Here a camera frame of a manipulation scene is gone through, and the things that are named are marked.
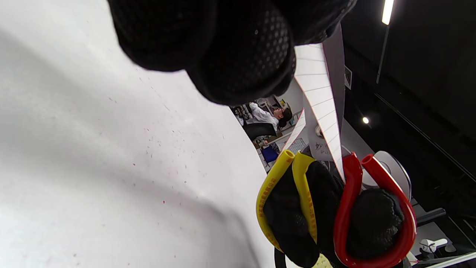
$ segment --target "red rubber tube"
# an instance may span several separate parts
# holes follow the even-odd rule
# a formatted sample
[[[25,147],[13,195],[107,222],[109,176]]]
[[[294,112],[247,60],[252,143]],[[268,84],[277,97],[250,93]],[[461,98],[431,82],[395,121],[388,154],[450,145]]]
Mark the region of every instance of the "red rubber tube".
[[[380,258],[372,260],[356,259],[347,254],[346,243],[350,227],[350,212],[362,187],[362,167],[355,153],[343,159],[344,174],[346,176],[346,186],[340,202],[339,210],[334,224],[334,246],[339,260],[348,267],[353,268],[390,268],[397,265],[410,251],[417,237],[417,225],[415,223],[415,213],[409,200],[402,192],[398,184],[373,157],[367,155],[362,160],[362,165],[370,176],[375,180],[380,188],[394,194],[402,208],[405,220],[403,222],[401,235],[395,247]]]

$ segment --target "black chair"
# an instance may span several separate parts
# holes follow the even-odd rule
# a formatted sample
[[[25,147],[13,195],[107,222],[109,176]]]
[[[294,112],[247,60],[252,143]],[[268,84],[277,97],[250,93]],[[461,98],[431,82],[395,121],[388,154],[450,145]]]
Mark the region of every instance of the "black chair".
[[[270,123],[254,123],[254,124],[247,124],[243,126],[248,138],[251,141],[254,141],[259,136],[269,135],[269,136],[276,136],[276,131],[274,127]]]

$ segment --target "ceiling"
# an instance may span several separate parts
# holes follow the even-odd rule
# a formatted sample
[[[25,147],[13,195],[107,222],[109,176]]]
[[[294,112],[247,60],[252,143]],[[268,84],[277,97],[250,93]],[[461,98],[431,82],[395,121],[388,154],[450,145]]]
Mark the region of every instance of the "ceiling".
[[[414,192],[476,215],[476,1],[395,0],[377,84],[383,5],[358,0],[342,21],[353,72],[345,117],[372,149],[409,169]]]

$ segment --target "white paper strip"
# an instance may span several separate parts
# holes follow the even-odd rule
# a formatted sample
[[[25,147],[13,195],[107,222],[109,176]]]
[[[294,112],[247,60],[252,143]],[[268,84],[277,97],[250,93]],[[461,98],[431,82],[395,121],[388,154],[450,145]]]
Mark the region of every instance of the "white paper strip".
[[[305,120],[312,156],[316,160],[334,161],[344,178],[336,107],[322,44],[297,46],[296,58],[294,76],[304,93],[304,108],[308,110]]]
[[[296,122],[296,125],[294,126],[293,131],[291,132],[291,135],[289,136],[288,140],[284,144],[283,149],[281,149],[281,153],[285,150],[287,150],[293,142],[298,138],[299,134],[301,134],[302,130],[306,126],[306,115],[304,113],[304,109],[302,109],[301,115],[299,116],[299,119]]]

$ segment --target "black hair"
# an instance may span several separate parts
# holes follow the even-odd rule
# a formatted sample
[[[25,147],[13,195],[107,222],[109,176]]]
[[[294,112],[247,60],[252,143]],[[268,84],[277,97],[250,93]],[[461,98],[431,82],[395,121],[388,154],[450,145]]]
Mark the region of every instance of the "black hair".
[[[291,120],[292,118],[293,118],[293,112],[291,111],[291,108],[288,107],[283,111],[283,118],[279,120],[278,125],[280,127],[285,127],[288,121]]]

